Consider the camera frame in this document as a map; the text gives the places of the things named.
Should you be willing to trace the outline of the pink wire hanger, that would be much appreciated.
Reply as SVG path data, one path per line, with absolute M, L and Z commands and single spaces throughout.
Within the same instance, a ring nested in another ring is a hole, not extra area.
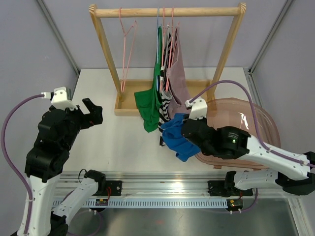
M 122 79 L 121 79 L 121 91 L 124 93 L 125 91 L 125 86 L 126 86 L 126 80 L 127 80 L 127 75 L 129 71 L 129 65 L 131 61 L 131 56 L 133 52 L 133 47 L 134 47 L 134 42 L 135 42 L 135 36 L 137 33 L 137 21 L 134 21 L 133 24 L 128 28 L 128 30 L 125 29 L 123 21 L 122 21 L 122 8 L 119 8 L 119 20 L 120 24 L 122 27 L 122 32 L 124 35 L 124 44 L 123 44 L 123 63 L 122 63 Z M 127 42 L 127 36 L 130 33 L 130 31 L 133 30 L 133 37 L 132 37 L 132 43 L 130 46 L 130 51 L 128 58 L 126 58 L 126 42 Z

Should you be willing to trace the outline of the green tank top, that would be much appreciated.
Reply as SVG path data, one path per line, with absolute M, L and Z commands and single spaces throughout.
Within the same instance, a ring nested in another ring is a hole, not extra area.
M 158 82 L 160 77 L 161 67 L 161 47 L 162 47 L 162 27 L 157 28 L 157 51 L 155 56 L 155 65 L 153 72 L 152 86 L 149 90 L 139 91 L 134 93 L 136 107 L 143 119 L 144 129 L 149 133 L 158 128 L 159 109 L 161 106 Z

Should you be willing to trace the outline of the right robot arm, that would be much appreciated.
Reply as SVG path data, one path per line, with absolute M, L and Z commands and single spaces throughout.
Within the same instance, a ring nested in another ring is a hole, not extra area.
M 188 119 L 182 135 L 206 156 L 224 160 L 245 160 L 260 164 L 260 171 L 226 173 L 223 184 L 214 186 L 216 195 L 238 195 L 256 188 L 279 187 L 284 192 L 305 196 L 315 190 L 314 152 L 297 154 L 262 142 L 233 126 L 214 129 L 202 120 Z

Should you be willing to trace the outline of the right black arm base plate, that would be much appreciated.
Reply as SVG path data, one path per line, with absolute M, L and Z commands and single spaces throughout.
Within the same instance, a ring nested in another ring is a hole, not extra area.
M 224 180 L 208 181 L 208 193 L 213 197 L 240 197 L 253 196 L 253 190 L 240 190 L 233 183 L 226 183 Z

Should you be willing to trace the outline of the blue wire hanger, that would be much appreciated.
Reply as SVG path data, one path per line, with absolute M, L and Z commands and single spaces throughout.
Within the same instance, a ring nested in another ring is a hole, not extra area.
M 158 62 L 159 62 L 159 8 L 157 9 L 157 48 L 156 48 L 156 62 L 155 62 L 155 79 L 156 90 L 158 91 Z

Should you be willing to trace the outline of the blue tank top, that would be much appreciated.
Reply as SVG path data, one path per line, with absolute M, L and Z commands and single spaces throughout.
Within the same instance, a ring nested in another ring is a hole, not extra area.
M 161 125 L 162 139 L 170 150 L 176 152 L 175 156 L 182 162 L 201 152 L 201 149 L 188 141 L 181 133 L 184 118 L 188 114 L 176 113 L 174 118 Z

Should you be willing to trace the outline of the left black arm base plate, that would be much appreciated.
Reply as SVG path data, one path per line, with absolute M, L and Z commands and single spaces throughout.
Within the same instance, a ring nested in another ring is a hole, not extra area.
M 93 196 L 121 196 L 122 192 L 122 184 L 121 180 L 106 180 L 105 183 L 101 183 L 98 185 L 98 190 Z

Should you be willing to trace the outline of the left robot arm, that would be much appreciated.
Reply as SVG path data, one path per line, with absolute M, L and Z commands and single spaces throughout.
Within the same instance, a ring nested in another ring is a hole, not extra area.
M 106 191 L 105 174 L 89 170 L 78 187 L 53 207 L 55 189 L 77 135 L 103 122 L 102 107 L 88 98 L 82 101 L 89 113 L 79 107 L 61 110 L 52 105 L 38 124 L 37 138 L 26 157 L 27 198 L 15 236 L 64 236 L 85 201 Z

